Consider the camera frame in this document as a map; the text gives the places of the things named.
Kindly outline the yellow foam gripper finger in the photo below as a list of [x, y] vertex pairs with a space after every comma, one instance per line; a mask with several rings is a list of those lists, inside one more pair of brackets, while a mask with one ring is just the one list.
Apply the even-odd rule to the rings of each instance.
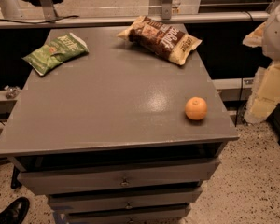
[[263, 22], [259, 25], [253, 32], [246, 35], [243, 44], [250, 48], [261, 47], [262, 46], [262, 38], [263, 38], [263, 31], [265, 28], [266, 22]]
[[274, 61], [268, 68], [260, 67], [256, 72], [244, 120], [252, 124], [263, 122], [278, 104], [280, 104], [280, 62]]

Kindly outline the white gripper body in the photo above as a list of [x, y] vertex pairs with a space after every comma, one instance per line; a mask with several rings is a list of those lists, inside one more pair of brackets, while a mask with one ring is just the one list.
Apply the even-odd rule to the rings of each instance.
[[273, 61], [280, 61], [280, 3], [266, 20], [263, 30], [262, 52]]

